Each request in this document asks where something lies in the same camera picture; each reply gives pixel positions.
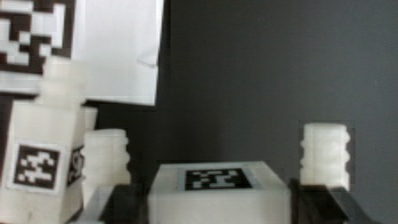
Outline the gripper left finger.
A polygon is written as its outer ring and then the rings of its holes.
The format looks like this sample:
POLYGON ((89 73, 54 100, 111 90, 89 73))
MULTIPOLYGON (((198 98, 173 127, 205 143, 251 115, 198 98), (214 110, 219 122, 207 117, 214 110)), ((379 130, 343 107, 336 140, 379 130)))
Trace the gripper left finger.
POLYGON ((146 224, 144 199, 139 185, 100 187, 77 224, 146 224))

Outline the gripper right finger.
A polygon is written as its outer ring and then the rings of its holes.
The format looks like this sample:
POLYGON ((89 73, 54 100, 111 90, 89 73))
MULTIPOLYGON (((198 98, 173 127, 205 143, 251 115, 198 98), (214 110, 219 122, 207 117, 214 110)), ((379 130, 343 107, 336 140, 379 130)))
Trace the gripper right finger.
POLYGON ((343 187, 292 183, 292 224, 381 224, 343 187))

